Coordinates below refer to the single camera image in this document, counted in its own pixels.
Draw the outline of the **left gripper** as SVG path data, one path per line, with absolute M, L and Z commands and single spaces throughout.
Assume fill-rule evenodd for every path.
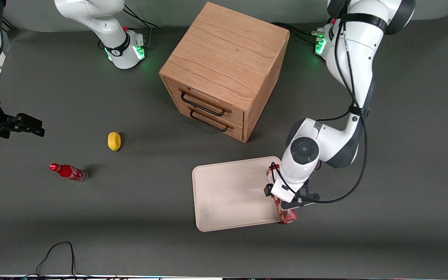
M 300 190 L 309 176 L 302 172 L 294 172 L 292 174 L 281 171 L 282 177 L 277 171 L 270 172 L 270 181 L 274 177 L 273 184 L 266 184 L 264 194 L 266 197 L 277 197 L 285 202 L 291 202 L 296 192 Z

